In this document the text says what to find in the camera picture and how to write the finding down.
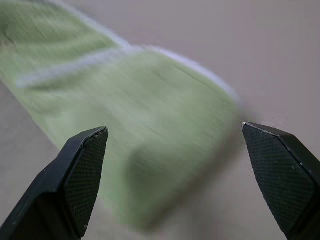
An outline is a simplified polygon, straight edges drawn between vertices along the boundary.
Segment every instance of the green towel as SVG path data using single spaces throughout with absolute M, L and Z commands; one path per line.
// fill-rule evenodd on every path
M 149 227 L 233 130 L 234 93 L 188 59 L 117 44 L 51 4 L 0 2 L 0 18 L 18 19 L 1 34 L 0 78 L 51 141 L 108 127 L 99 195 L 119 223 Z

